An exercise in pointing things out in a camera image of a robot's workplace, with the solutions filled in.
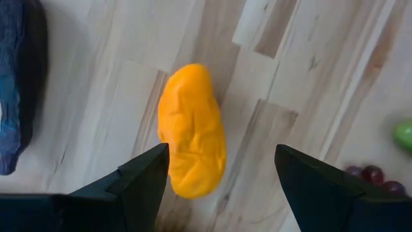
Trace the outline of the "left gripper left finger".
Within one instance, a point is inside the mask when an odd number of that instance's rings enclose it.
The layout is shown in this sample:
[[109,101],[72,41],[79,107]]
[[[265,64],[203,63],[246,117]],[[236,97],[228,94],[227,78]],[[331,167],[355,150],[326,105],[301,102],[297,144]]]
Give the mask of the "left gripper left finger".
[[168,168],[161,143],[67,195],[0,194],[0,232],[153,232]]

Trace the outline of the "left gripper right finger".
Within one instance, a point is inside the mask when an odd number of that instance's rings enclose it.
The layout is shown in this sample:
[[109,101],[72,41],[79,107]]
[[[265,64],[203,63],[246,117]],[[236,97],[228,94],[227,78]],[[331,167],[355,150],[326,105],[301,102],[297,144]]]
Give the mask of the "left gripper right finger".
[[412,232],[412,198],[285,144],[277,145],[274,164],[301,232]]

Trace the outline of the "red grape bunch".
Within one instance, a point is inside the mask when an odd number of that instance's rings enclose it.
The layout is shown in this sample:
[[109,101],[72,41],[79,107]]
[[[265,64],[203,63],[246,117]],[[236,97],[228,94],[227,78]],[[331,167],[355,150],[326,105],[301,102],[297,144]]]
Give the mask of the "red grape bunch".
[[369,165],[364,167],[347,166],[345,172],[362,178],[367,182],[380,186],[388,192],[396,195],[407,196],[406,188],[395,180],[385,180],[385,174],[380,167]]

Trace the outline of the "orange-yellow mango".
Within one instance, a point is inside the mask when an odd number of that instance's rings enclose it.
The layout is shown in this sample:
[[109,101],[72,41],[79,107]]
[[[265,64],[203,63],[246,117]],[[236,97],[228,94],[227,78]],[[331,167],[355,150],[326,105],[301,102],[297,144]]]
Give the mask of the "orange-yellow mango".
[[226,140],[204,65],[188,64],[167,81],[158,103],[158,137],[169,145],[169,176],[177,195],[199,198],[218,187],[227,163]]

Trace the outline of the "green cucumber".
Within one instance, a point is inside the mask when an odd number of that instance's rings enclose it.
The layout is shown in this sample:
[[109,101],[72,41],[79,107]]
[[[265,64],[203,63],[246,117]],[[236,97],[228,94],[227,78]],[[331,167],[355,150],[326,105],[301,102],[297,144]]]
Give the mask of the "green cucumber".
[[405,120],[393,128],[394,141],[412,154],[412,119]]

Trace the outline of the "dark blue cloth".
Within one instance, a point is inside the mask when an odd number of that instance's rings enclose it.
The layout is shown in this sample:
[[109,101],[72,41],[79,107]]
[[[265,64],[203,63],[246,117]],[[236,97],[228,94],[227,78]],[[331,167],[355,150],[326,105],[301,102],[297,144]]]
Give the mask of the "dark blue cloth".
[[48,74],[48,25],[39,0],[0,0],[0,175],[15,171],[33,135]]

